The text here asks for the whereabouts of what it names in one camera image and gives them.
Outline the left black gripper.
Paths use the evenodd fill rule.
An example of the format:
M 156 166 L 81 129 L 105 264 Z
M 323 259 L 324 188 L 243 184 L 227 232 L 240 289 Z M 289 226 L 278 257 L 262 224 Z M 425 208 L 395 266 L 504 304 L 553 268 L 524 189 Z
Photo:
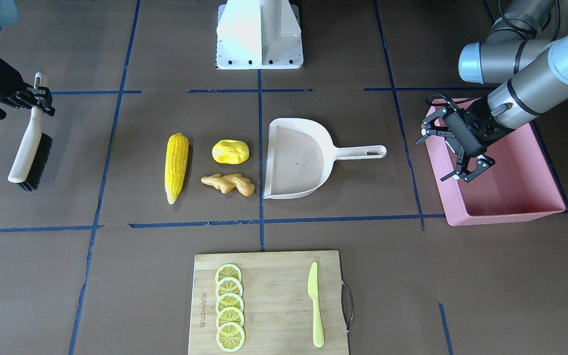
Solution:
M 442 137 L 447 146 L 457 139 L 460 146 L 456 153 L 455 169 L 440 178 L 471 182 L 484 171 L 496 164 L 491 157 L 483 154 L 487 148 L 506 136 L 506 127 L 496 120 L 486 98 L 479 98 L 467 108 L 448 100 L 447 106 L 435 107 L 422 121 L 422 137 L 415 144 L 422 144 L 429 137 Z M 469 170 L 471 159 L 476 159 L 475 169 Z

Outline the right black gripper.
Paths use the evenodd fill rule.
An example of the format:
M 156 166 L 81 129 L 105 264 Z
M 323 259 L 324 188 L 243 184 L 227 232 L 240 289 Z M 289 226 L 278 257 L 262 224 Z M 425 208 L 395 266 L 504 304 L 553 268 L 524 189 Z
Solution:
M 18 74 L 0 74 L 0 103 L 12 108 L 38 109 L 44 114 L 54 116 L 56 109 L 47 101 L 49 90 L 25 83 Z M 6 112 L 0 108 L 0 120 Z

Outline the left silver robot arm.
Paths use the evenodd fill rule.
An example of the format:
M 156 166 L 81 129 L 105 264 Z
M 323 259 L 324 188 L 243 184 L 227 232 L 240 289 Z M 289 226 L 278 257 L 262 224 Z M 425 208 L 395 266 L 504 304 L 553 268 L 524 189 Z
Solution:
M 423 143 L 442 137 L 456 155 L 449 178 L 471 182 L 495 160 L 487 148 L 568 99 L 568 35 L 558 38 L 557 0 L 514 0 L 484 42 L 469 43 L 458 69 L 466 82 L 496 83 L 491 93 L 460 107 L 441 93 L 426 101 L 436 110 L 422 122 Z

